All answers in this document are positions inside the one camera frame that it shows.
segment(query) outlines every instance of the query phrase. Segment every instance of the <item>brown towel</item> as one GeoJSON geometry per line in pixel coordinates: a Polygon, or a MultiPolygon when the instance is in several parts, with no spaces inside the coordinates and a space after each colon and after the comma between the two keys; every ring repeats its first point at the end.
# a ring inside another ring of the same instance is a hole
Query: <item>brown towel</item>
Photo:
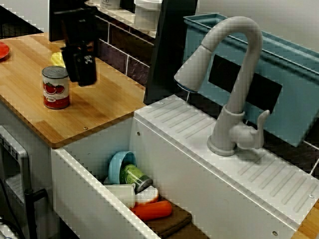
{"type": "MultiPolygon", "coordinates": [[[[159,202],[163,200],[167,201],[163,197],[159,198],[159,202]]],[[[178,230],[189,224],[192,219],[189,212],[183,210],[174,203],[170,202],[170,204],[172,206],[172,213],[168,217],[145,222],[146,225],[162,239],[176,233],[178,230]]]]}
{"type": "Polygon", "coordinates": [[[189,223],[186,227],[167,237],[167,239],[209,239],[209,237],[193,223],[189,223]]]}

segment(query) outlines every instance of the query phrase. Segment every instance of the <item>orange carrot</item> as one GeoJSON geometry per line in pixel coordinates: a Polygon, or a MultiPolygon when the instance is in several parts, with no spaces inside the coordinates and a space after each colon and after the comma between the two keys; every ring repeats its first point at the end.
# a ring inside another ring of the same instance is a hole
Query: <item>orange carrot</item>
{"type": "Polygon", "coordinates": [[[172,208],[169,201],[161,201],[158,203],[146,204],[132,208],[132,212],[142,221],[156,218],[167,217],[171,214],[172,208]]]}

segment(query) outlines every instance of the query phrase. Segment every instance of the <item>red plate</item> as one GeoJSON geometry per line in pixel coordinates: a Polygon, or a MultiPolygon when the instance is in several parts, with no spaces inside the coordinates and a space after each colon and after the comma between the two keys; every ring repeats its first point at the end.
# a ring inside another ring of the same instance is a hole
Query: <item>red plate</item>
{"type": "Polygon", "coordinates": [[[9,51],[9,47],[3,42],[0,42],[0,59],[5,58],[9,54],[9,51]]]}

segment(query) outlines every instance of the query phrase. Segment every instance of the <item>white cup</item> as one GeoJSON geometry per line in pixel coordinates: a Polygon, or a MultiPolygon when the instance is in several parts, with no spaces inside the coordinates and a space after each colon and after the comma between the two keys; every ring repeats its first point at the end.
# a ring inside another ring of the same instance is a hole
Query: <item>white cup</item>
{"type": "Polygon", "coordinates": [[[109,10],[120,9],[121,0],[100,0],[100,5],[102,8],[109,10]]]}
{"type": "Polygon", "coordinates": [[[135,192],[132,184],[113,184],[104,186],[128,208],[133,208],[135,206],[135,192]]]}

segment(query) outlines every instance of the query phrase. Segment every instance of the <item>faucet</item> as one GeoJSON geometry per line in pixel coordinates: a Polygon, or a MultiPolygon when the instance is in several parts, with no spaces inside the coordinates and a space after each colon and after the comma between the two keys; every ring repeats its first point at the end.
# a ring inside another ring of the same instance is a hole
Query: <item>faucet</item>
{"type": "Polygon", "coordinates": [[[213,51],[225,37],[235,32],[244,33],[247,37],[246,55],[228,102],[223,106],[213,134],[207,141],[208,148],[221,156],[233,155],[236,145],[241,149],[258,149],[264,144],[264,123],[270,111],[264,111],[259,115],[257,130],[243,123],[244,104],[263,46],[260,27],[252,19],[243,16],[230,17],[221,21],[206,34],[200,46],[174,76],[176,83],[183,90],[191,93],[198,92],[213,51]]]}

